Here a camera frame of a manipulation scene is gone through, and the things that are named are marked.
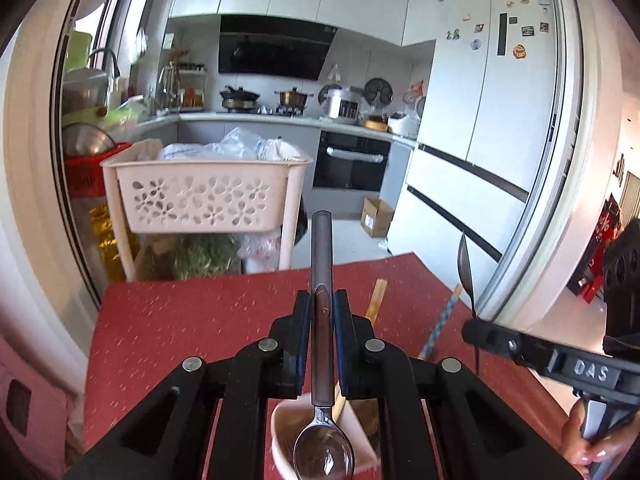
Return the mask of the dark translucent plastic spoon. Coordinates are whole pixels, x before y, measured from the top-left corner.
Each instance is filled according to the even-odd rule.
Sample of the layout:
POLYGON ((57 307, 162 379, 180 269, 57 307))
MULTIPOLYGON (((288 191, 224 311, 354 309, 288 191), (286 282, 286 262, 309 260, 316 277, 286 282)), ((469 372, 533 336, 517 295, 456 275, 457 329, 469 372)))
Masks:
POLYGON ((334 323, 332 214, 311 217, 310 292, 312 319, 311 405, 314 416, 294 443, 293 465, 299 479, 350 479, 355 454, 332 418, 334 407, 334 323))

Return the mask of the blue patterned chopstick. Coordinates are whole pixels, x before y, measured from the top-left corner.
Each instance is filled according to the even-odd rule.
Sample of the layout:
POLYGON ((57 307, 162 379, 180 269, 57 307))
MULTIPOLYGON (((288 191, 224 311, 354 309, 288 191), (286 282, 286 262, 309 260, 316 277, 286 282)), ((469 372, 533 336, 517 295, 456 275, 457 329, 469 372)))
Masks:
POLYGON ((422 347, 419 355, 418 355, 418 359, 425 361, 433 352, 434 348, 435 348, 435 344, 438 341, 438 338, 440 336, 440 334, 442 333, 442 331, 444 330, 450 315, 452 313, 452 311, 454 310, 454 307, 456 306, 461 294, 463 292, 463 287, 460 284, 457 284, 457 286, 454 288, 454 292, 452 293, 452 295, 450 296, 450 298, 448 299, 446 306, 444 307, 444 310, 442 310, 442 312, 440 312, 440 315, 437 319, 437 322, 434 326, 434 328, 432 329, 430 336, 428 337, 426 343, 424 344, 424 346, 422 347))

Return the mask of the pink plastic stool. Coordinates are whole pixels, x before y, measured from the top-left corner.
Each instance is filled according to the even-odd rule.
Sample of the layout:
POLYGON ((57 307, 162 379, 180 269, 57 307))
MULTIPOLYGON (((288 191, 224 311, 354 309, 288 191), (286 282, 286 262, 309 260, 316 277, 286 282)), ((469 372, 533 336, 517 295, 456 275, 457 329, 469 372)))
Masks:
POLYGON ((1 422, 21 454, 48 478, 66 471, 67 421, 73 401, 1 339, 1 422))

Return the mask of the plain wooden chopstick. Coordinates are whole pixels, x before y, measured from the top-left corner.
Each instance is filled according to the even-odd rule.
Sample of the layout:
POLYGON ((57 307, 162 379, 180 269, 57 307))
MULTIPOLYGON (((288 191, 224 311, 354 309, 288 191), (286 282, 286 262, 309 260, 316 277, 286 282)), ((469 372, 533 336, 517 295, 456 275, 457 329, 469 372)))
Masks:
MULTIPOLYGON (((378 318, 378 312, 380 312, 383 298, 386 292, 387 281, 382 278, 378 278, 375 281, 374 289, 370 297, 369 305, 367 308, 367 312, 364 317, 374 325, 376 319, 378 318)), ((332 408, 332 418, 334 422, 337 422, 340 419, 342 411, 344 410, 344 406, 346 404, 346 399, 343 396, 340 383, 337 382, 334 387, 334 407, 332 408)))

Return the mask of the cardboard box on floor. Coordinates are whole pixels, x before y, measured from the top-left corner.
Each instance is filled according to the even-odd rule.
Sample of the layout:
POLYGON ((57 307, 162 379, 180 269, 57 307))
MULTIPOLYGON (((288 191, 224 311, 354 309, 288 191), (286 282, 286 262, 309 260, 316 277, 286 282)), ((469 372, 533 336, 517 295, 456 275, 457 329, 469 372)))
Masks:
POLYGON ((384 238, 393 215, 393 208, 384 200, 367 197, 363 202, 360 224, 370 237, 384 238))

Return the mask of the pink flower-cutout storage cart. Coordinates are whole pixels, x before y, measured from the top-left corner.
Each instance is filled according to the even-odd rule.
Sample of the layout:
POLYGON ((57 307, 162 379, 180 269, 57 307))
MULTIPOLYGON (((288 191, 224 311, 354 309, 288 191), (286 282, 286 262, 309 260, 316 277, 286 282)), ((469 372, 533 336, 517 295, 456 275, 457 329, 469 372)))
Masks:
POLYGON ((101 162, 125 278, 137 279, 128 235, 267 233, 279 229, 280 270, 291 267, 311 159, 157 160, 143 141, 101 162))

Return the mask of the red plastic basket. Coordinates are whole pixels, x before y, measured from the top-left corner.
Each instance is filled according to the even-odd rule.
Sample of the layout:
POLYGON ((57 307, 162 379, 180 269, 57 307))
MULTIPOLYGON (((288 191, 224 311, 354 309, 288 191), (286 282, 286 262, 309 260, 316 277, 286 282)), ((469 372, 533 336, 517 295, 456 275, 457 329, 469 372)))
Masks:
POLYGON ((65 179, 70 199, 104 197, 106 191, 101 162, 131 147, 130 142, 122 142, 99 155, 65 157, 65 179))

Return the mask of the white double-door refrigerator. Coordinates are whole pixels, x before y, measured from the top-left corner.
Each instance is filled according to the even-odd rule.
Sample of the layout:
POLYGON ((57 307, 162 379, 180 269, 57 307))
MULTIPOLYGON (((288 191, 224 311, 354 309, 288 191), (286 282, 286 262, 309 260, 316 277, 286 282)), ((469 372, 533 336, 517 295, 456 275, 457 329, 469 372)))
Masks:
POLYGON ((436 278, 458 281, 469 247, 475 295, 506 254, 547 143, 556 75, 551 0, 446 0, 437 11, 425 107, 387 234, 436 278))

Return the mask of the black built-in oven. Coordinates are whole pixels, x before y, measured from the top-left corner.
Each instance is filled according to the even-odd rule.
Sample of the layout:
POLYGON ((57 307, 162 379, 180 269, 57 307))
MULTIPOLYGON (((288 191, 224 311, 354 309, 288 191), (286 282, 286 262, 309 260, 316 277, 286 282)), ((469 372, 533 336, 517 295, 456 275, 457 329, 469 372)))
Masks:
POLYGON ((378 192, 389 154, 388 141, 321 131, 314 187, 378 192))

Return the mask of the black wok on stove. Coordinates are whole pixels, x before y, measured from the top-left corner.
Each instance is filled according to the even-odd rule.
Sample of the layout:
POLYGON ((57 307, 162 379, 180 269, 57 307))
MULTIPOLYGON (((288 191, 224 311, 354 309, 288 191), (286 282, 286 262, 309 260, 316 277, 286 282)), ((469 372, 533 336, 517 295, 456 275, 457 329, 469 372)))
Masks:
POLYGON ((222 107, 229 113, 251 113, 256 110, 259 94, 245 90, 225 86, 220 92, 222 107))

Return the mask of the brass pot with lid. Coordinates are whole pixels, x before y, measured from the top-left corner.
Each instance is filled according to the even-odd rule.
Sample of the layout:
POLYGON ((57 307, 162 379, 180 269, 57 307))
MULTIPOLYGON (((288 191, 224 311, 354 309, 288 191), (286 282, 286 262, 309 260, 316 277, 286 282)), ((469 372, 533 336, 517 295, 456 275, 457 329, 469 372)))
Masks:
POLYGON ((299 108, 300 110, 303 110, 308 99, 314 96, 312 93, 299 92, 296 87, 291 90, 276 91, 274 94, 279 98, 280 107, 299 108))

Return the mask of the silver electric pressure cooker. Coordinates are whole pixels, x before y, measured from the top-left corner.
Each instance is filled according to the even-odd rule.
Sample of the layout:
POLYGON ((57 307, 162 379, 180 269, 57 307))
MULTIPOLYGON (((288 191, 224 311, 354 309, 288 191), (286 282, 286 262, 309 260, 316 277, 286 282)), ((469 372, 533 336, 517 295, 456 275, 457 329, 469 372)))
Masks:
POLYGON ((326 84, 318 95, 323 116, 347 125, 356 125, 360 115, 362 95, 352 87, 326 84))

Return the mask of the black range hood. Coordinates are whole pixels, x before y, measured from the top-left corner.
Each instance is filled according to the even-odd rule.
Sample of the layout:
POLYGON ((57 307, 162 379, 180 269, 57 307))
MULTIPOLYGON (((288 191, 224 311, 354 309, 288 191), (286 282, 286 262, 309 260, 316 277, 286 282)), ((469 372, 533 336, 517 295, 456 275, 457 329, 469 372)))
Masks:
POLYGON ((336 32, 294 18, 222 14, 218 72, 317 80, 336 32))

